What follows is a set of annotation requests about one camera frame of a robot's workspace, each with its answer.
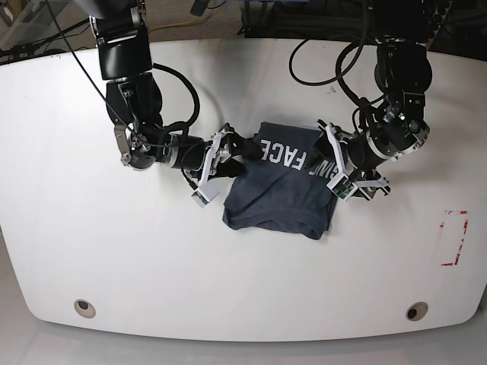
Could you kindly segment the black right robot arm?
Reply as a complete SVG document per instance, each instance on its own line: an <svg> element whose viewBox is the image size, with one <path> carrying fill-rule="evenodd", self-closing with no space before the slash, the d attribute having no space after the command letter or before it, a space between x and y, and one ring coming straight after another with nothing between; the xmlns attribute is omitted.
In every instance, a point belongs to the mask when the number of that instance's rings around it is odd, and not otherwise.
<svg viewBox="0 0 487 365"><path fill-rule="evenodd" d="M209 140L191 136L190 127L201 110L199 95L178 71L151 59L143 1L81 1L97 42L100 72L107 83L107 112L124 165L145 170L164 163L182 172L189 185L200 190L210 179L234 178L244 173L238 161L259 160L261 147L224 124ZM163 99L152 71L178 78L193 100L185 121L164 124Z"/></svg>

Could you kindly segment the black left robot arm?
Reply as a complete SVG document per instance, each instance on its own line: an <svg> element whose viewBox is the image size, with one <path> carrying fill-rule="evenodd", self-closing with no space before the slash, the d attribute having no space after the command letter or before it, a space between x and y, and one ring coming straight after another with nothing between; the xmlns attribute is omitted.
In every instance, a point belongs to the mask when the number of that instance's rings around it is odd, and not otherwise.
<svg viewBox="0 0 487 365"><path fill-rule="evenodd" d="M336 82L355 104L353 132L320 122L321 135L314 156L334 163L337 174L328 189L343 201L352 197L370 201L377 192L390 193L390 183L377 168L389 160L411 154L427 141L425 92L431 86L432 68L427 55L428 16L422 1L364 1L361 38L350 43L336 60ZM342 65L354 53L355 65L365 46L377 51L374 79L381 95L359 97L344 77L352 67Z"/></svg>

